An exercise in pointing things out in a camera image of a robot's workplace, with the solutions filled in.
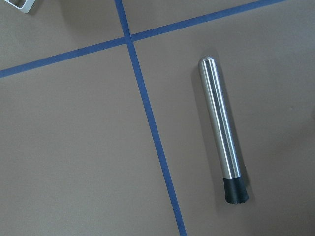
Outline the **white cup rack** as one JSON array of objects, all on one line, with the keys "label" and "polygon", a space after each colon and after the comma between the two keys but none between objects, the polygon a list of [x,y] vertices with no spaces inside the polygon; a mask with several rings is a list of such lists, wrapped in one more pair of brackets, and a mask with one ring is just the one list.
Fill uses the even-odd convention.
[{"label": "white cup rack", "polygon": [[33,7],[35,0],[4,0],[7,4],[13,8],[21,11],[22,13],[29,13]]}]

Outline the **steel muddler black tip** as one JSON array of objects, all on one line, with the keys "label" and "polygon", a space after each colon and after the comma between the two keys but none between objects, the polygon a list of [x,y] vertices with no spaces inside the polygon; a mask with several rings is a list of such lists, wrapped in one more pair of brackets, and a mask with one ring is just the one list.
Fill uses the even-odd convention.
[{"label": "steel muddler black tip", "polygon": [[239,166],[216,61],[210,56],[203,57],[198,68],[219,155],[225,200],[230,204],[244,203],[249,196]]}]

